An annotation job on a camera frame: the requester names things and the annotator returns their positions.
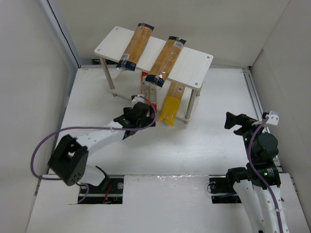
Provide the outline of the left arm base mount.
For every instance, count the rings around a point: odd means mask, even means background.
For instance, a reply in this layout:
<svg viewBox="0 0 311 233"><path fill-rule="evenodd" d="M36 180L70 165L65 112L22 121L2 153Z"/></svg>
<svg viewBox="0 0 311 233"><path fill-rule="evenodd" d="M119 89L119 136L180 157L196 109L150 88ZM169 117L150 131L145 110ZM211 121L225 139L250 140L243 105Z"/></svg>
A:
<svg viewBox="0 0 311 233"><path fill-rule="evenodd" d="M104 191L92 185L80 186L78 204L122 204L124 176L111 176L109 184Z"/></svg>

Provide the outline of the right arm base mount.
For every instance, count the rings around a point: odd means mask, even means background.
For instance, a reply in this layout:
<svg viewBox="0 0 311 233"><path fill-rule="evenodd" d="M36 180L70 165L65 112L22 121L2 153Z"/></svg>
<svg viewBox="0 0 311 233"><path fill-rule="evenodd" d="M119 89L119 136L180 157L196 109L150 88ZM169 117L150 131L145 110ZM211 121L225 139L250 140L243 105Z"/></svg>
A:
<svg viewBox="0 0 311 233"><path fill-rule="evenodd" d="M211 194L212 204L240 204L237 193L227 183L225 176L209 176L207 191Z"/></svg>

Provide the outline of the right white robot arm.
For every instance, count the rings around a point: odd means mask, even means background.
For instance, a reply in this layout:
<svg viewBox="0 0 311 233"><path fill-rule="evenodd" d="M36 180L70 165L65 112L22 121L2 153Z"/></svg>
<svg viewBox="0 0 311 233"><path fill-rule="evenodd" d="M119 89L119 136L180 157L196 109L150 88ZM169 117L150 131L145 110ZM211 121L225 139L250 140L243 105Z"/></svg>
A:
<svg viewBox="0 0 311 233"><path fill-rule="evenodd" d="M261 120L245 114L226 113L225 129L236 125L234 134L242 136L248 163L231 168L226 173L226 184L241 200L254 233L287 233L289 228L281 197L281 179L273 161L278 155L278 140L264 132L266 124L277 125L278 115L268 112Z"/></svg>

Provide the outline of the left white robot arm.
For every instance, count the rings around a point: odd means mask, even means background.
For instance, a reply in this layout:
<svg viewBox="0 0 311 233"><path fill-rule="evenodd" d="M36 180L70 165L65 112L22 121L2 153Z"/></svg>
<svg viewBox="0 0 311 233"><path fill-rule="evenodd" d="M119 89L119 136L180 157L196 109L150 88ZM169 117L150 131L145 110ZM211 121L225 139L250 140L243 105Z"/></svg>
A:
<svg viewBox="0 0 311 233"><path fill-rule="evenodd" d="M154 127L155 116L152 105L139 101L124 108L121 116L102 129L79 137L67 134L56 146L48 166L67 186L80 183L104 191L109 186L110 177L99 166L89 166L88 158L107 145Z"/></svg>

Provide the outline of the red spaghetti bag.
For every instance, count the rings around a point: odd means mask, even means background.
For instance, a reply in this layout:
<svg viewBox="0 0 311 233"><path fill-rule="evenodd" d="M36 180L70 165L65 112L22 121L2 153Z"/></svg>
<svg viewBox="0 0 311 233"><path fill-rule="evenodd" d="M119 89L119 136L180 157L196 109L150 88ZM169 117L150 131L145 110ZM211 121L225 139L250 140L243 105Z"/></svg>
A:
<svg viewBox="0 0 311 233"><path fill-rule="evenodd" d="M141 94L150 102L150 104L157 111L157 89L154 85L145 81L148 73L142 71L141 72Z"/></svg>

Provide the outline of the black-ended spaghetti bag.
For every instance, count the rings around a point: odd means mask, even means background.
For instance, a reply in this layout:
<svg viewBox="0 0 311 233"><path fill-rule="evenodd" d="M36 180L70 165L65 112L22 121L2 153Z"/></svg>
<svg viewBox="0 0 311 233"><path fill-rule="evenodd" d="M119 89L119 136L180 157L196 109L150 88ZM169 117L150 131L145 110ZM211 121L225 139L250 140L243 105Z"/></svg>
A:
<svg viewBox="0 0 311 233"><path fill-rule="evenodd" d="M138 24L127 48L117 63L116 68L135 71L137 63L145 50L153 30L154 27L149 24Z"/></svg>
<svg viewBox="0 0 311 233"><path fill-rule="evenodd" d="M163 87L185 43L186 40L180 37L170 36L146 76L145 81L155 86Z"/></svg>

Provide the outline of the yellow spaghetti bag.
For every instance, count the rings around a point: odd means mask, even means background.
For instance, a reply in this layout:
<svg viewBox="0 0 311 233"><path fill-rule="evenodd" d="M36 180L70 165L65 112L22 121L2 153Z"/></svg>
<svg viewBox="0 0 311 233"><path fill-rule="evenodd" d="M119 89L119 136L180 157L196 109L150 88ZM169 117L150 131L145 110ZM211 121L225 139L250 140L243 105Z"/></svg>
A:
<svg viewBox="0 0 311 233"><path fill-rule="evenodd" d="M185 88L184 85L171 82L158 121L165 121L170 126L174 125Z"/></svg>

